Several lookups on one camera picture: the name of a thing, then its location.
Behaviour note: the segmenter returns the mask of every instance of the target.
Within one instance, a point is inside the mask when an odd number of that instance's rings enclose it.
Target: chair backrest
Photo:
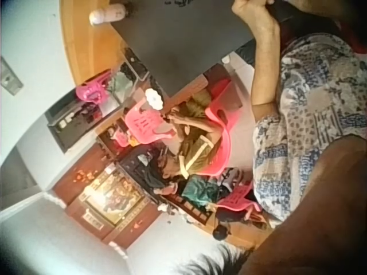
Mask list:
[[[250,185],[236,186],[232,193],[217,203],[217,206],[232,211],[242,211],[245,209],[248,209],[249,212],[253,209],[258,212],[262,211],[262,207],[258,203],[245,198],[252,189],[252,186],[253,183]]]
[[[209,176],[219,176],[223,173],[224,169],[227,167],[229,156],[231,154],[231,136],[229,131],[233,128],[239,119],[240,111],[227,111],[223,107],[221,97],[225,92],[232,88],[232,83],[230,79],[224,79],[219,81],[211,90],[213,95],[213,101],[210,106],[205,110],[205,114],[211,121],[214,121],[223,127],[222,141],[221,145],[210,162],[210,164],[198,175],[209,175]],[[218,111],[222,110],[226,117],[226,123],[218,116]]]
[[[111,77],[111,70],[105,70],[97,76],[76,87],[76,95],[82,101],[101,104],[108,98],[104,82]]]
[[[156,140],[172,138],[175,131],[172,129],[166,133],[156,133],[156,129],[165,121],[157,110],[141,110],[146,102],[143,98],[125,116],[125,123],[131,134],[142,144],[150,144]]]

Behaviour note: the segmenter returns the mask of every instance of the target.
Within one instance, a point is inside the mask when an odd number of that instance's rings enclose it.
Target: white cup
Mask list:
[[[89,21],[92,26],[119,21],[125,18],[127,11],[122,4],[111,4],[102,9],[94,10],[89,15]]]

